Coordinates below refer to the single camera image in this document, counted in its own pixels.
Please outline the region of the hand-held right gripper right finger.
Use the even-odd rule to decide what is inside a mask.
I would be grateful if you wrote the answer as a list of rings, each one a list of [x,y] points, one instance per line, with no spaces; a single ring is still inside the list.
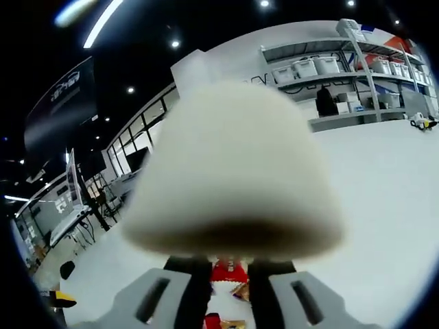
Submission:
[[[290,260],[255,259],[248,265],[257,328],[345,328],[343,299]]]

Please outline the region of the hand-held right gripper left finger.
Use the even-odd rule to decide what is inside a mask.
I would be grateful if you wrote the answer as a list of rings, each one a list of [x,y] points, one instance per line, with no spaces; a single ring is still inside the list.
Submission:
[[[211,298],[212,263],[171,256],[115,297],[110,328],[201,328]]]

